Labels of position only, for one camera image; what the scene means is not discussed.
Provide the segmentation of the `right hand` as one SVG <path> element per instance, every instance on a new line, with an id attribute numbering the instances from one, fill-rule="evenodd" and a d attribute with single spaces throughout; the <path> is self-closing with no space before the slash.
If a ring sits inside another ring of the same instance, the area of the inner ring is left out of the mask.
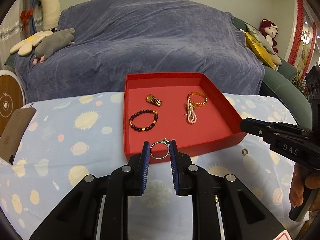
<path id="1" fill-rule="evenodd" d="M 293 207 L 301 206 L 303 204 L 304 187 L 312 190 L 319 189 L 319 173 L 312 173 L 306 179 L 303 179 L 302 166 L 299 164 L 295 164 L 289 193 L 290 203 Z"/>

